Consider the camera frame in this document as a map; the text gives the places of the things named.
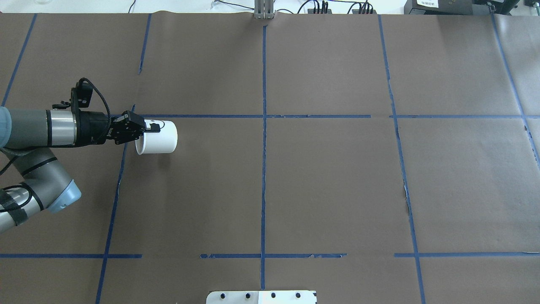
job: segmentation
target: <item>metal plate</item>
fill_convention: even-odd
[[[258,303],[258,304],[316,304],[317,292],[312,290],[265,290],[243,292],[211,292],[206,304]]]

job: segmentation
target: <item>metal bracket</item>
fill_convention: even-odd
[[[211,292],[206,304],[316,304],[312,290],[268,290],[244,292]]]
[[[255,19],[274,18],[274,0],[255,0]]]

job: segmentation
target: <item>wire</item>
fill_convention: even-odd
[[[2,170],[0,170],[0,175],[4,174],[5,171],[11,166],[11,164],[13,164],[13,162],[17,160],[17,158],[19,158],[19,157],[18,157],[18,156],[13,157],[13,158],[9,161],[9,163],[8,163],[7,165],[5,165],[5,167],[4,167]]]
[[[277,10],[277,11],[288,11],[288,12],[290,12],[291,14],[294,14],[293,12],[289,11],[288,9],[279,9],[279,10]]]
[[[16,207],[0,210],[0,213],[21,209],[24,206],[26,206],[32,200],[32,189],[28,185],[24,185],[24,184],[14,185],[14,186],[9,186],[9,187],[2,188],[2,190],[10,190],[10,189],[16,189],[16,188],[17,189],[18,188],[23,188],[26,191],[28,191],[28,198],[26,199],[26,201],[24,201],[24,203],[22,203],[20,205],[17,205]]]
[[[304,5],[308,4],[309,2],[313,1],[313,10],[315,10],[315,3],[317,3],[317,5],[319,5],[319,1],[317,0],[307,0],[305,1],[304,3],[302,3],[302,5],[300,6],[300,8],[298,9],[298,12],[296,12],[297,14],[300,13],[300,11],[302,10],[302,8],[304,7]]]
[[[90,144],[95,144],[97,143],[100,139],[102,139],[103,137],[107,136],[107,132],[109,132],[109,128],[111,127],[111,109],[109,109],[109,105],[107,104],[107,102],[105,101],[105,98],[103,97],[103,95],[101,94],[101,92],[96,88],[96,86],[90,81],[88,80],[88,78],[81,78],[79,79],[79,82],[87,82],[91,87],[92,89],[94,89],[94,91],[96,91],[96,93],[98,94],[99,98],[102,99],[103,101],[103,105],[105,106],[105,110],[107,110],[107,127],[103,130],[102,134],[97,138],[97,139],[94,139]]]
[[[347,14],[349,14],[350,11],[353,9],[353,6],[355,6],[355,5],[357,5],[357,4],[360,6],[359,10],[362,10],[362,3],[360,3],[360,2],[355,2],[355,3],[353,3],[353,5],[350,6],[349,10],[347,11]]]
[[[128,14],[131,12],[131,8],[135,5],[135,1],[137,0],[133,0],[133,3],[131,3],[130,9],[127,10]]]
[[[350,11],[353,9],[355,5],[359,5],[358,14],[373,14],[373,5],[371,3],[365,1],[365,2],[354,2],[353,5],[350,6],[349,10],[347,11],[347,14],[350,13]]]
[[[250,7],[247,7],[247,6],[240,5],[240,4],[229,3],[229,2],[225,2],[225,1],[221,1],[221,0],[214,0],[214,2],[221,2],[221,3],[228,4],[228,5],[240,6],[241,8],[245,8],[245,9],[248,9],[248,10],[254,10],[254,8],[250,8]]]

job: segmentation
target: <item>white label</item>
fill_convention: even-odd
[[[438,9],[438,0],[416,0],[416,4]]]

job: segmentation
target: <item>gray robot arm segment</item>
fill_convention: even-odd
[[[77,185],[49,148],[38,148],[23,156],[4,153],[10,159],[17,157],[13,164],[24,181],[20,187],[0,190],[0,233],[43,209],[55,213],[80,198]],[[30,201],[21,207],[29,195]]]

